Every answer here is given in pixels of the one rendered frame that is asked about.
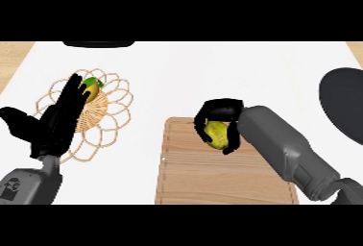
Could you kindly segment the wicker flower-shaped basket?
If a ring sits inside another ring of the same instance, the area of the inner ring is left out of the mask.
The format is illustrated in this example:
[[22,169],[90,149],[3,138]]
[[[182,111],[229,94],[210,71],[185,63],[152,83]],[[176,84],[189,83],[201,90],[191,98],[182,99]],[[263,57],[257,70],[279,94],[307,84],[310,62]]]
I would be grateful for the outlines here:
[[70,160],[89,162],[98,152],[111,147],[120,137],[120,129],[130,122],[130,105],[133,94],[129,80],[117,73],[105,72],[101,68],[78,69],[83,79],[96,78],[99,91],[86,103],[78,119],[74,140],[61,163]]

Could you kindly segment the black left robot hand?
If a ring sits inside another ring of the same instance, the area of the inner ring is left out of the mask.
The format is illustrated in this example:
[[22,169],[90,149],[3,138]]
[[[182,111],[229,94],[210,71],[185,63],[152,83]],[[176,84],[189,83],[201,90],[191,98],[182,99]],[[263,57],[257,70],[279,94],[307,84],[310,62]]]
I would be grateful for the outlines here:
[[0,118],[9,126],[11,134],[31,144],[30,157],[36,160],[48,155],[61,157],[68,151],[90,96],[81,81],[83,77],[74,74],[56,103],[48,107],[40,119],[12,107],[0,109]]

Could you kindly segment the dark grey pan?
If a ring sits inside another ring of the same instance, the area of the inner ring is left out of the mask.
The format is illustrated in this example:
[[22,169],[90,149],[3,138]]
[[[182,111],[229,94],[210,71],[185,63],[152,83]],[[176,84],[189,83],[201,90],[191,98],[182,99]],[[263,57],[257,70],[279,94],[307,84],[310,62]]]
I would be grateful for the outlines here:
[[325,114],[346,136],[363,145],[363,70],[337,68],[319,84]]

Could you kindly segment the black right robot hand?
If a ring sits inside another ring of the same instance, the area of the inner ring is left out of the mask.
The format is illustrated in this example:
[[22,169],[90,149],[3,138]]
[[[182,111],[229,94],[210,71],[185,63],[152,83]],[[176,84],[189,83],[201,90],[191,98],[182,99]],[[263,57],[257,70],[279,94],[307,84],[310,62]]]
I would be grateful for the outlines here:
[[198,115],[195,117],[195,130],[204,142],[210,142],[213,140],[211,136],[204,131],[205,121],[211,120],[230,123],[228,127],[229,145],[223,150],[225,155],[229,155],[239,148],[241,145],[236,122],[242,110],[244,103],[241,100],[230,98],[213,99],[204,102]]

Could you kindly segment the yellow and green mango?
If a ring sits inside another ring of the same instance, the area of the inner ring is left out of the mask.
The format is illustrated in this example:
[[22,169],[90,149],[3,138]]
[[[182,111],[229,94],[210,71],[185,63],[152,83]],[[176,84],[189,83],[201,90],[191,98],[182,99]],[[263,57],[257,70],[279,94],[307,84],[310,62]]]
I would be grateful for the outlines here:
[[104,83],[96,77],[89,77],[84,79],[84,84],[87,85],[84,92],[90,94],[86,101],[86,103],[89,103],[96,98],[98,93],[104,87]]

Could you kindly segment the wooden cutting board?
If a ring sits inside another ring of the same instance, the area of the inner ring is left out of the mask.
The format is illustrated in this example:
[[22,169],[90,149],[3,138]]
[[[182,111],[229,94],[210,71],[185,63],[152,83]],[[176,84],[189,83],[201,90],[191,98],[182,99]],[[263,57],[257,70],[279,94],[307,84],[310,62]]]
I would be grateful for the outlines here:
[[171,117],[164,123],[157,203],[295,205],[298,196],[250,143],[225,155],[201,141],[194,120]]

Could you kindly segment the yellow-green pear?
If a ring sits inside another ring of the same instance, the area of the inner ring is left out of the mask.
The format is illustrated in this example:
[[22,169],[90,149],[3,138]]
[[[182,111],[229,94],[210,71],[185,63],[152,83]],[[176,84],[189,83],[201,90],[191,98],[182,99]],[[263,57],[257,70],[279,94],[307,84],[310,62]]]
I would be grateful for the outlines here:
[[229,146],[228,125],[222,121],[208,121],[204,131],[211,137],[207,144],[217,150],[223,150]]

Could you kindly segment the black rounded appliance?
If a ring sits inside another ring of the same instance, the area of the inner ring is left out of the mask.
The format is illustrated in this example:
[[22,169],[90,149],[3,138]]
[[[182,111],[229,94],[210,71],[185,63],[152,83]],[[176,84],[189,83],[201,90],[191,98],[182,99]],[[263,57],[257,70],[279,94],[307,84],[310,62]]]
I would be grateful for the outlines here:
[[83,48],[121,48],[130,47],[135,41],[64,41],[71,47]]

